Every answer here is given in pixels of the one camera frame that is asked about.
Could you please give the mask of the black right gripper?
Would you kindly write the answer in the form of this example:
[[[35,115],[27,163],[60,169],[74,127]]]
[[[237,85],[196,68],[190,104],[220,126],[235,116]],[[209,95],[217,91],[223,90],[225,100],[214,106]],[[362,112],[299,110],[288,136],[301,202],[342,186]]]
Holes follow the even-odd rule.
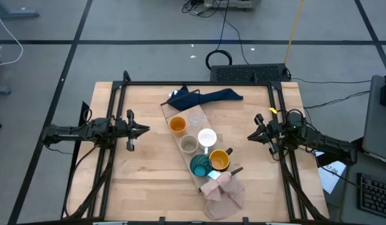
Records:
[[[273,142],[273,139],[283,138],[282,125],[275,119],[264,124],[264,118],[261,114],[255,116],[255,123],[258,127],[247,139],[249,141],[268,144],[271,155],[278,154],[280,147],[277,145],[277,142]]]

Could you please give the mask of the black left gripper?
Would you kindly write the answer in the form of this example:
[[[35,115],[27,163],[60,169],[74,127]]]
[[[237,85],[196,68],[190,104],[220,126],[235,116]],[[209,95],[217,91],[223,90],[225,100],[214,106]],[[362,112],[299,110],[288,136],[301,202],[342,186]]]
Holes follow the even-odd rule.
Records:
[[[128,138],[127,150],[134,151],[133,139],[137,139],[142,134],[149,131],[150,127],[135,122],[134,113],[131,109],[127,110],[127,120],[118,119],[115,123],[117,138]]]

